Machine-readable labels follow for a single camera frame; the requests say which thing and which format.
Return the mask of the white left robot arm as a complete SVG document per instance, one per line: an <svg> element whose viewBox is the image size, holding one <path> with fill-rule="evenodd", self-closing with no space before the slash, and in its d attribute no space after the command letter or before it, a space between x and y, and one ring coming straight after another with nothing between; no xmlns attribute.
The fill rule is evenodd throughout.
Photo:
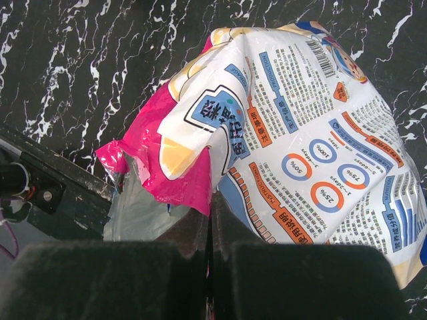
<svg viewBox="0 0 427 320"><path fill-rule="evenodd" d="M1 149L1 198L28 201L32 195L29 170L21 160Z"/></svg>

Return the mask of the pink pet food bag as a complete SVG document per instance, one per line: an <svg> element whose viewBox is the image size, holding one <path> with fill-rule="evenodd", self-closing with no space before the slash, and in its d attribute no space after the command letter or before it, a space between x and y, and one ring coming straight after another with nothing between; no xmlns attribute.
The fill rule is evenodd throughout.
<svg viewBox="0 0 427 320"><path fill-rule="evenodd" d="M400 287L426 265L426 200L389 106L315 21L220 28L96 151L123 190L204 215L219 191L268 243L368 245Z"/></svg>

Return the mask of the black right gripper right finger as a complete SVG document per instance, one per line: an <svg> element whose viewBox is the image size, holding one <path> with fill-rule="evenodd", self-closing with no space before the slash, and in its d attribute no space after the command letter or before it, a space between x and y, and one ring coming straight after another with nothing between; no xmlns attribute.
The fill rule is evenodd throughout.
<svg viewBox="0 0 427 320"><path fill-rule="evenodd" d="M216 319L407 319L391 266L359 245L269 244L211 204Z"/></svg>

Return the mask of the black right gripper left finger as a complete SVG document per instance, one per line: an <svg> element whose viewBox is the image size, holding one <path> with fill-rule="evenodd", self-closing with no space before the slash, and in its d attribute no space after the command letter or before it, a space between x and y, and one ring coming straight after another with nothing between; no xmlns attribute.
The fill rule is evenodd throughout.
<svg viewBox="0 0 427 320"><path fill-rule="evenodd" d="M191 210L154 241L30 245L1 287L1 318L203 319L208 221Z"/></svg>

